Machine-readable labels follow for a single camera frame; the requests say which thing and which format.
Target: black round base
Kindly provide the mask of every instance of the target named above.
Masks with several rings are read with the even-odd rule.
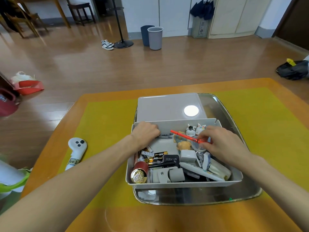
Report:
[[[133,46],[133,44],[134,44],[133,41],[130,41],[130,40],[125,40],[123,42],[118,41],[114,43],[114,47],[118,49],[123,49],[123,48],[128,48],[130,46]]]

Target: white game controller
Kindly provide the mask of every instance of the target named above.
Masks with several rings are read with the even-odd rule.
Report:
[[[72,149],[72,153],[65,170],[68,170],[78,164],[87,149],[86,141],[81,138],[71,138],[68,144],[69,147]]]

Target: white sneaker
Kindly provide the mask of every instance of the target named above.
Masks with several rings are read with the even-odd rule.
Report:
[[[105,42],[102,42],[102,48],[105,50],[113,50],[114,47],[111,45],[107,45]]]
[[[109,46],[114,46],[114,43],[109,42],[107,39],[102,40],[101,42],[102,42],[102,44],[106,43],[106,45],[109,45]]]

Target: dark blue trash can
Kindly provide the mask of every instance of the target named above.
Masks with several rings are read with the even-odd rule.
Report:
[[[141,38],[143,39],[144,46],[149,46],[148,28],[154,27],[153,25],[145,25],[141,27]]]

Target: wooden table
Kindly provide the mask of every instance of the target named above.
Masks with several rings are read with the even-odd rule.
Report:
[[[27,1],[28,1],[28,2],[32,2],[32,1],[42,1],[42,0],[15,0],[15,1],[16,1],[17,3],[20,3],[20,4],[22,5],[22,7],[24,8],[24,10],[25,10],[27,13],[29,13],[29,10],[28,10],[27,6],[25,5],[25,2],[27,2]],[[64,12],[63,12],[61,6],[60,6],[59,1],[58,1],[58,0],[52,0],[52,1],[55,3],[55,5],[56,5],[56,7],[57,7],[57,9],[58,9],[58,11],[59,11],[59,13],[60,13],[60,15],[61,15],[61,17],[62,17],[64,23],[65,23],[65,25],[67,26],[67,28],[71,28],[70,23],[68,22],[68,20],[67,20],[65,14],[64,14]]]
[[[130,132],[138,97],[189,92],[215,94],[232,115],[249,149],[309,190],[309,105],[274,80],[260,78],[84,94],[53,132],[22,197],[64,170],[71,153],[67,145],[70,138],[82,136],[87,141],[88,158]],[[266,193],[255,199],[204,206],[139,203],[125,183],[125,171],[126,164],[67,231],[300,231]]]

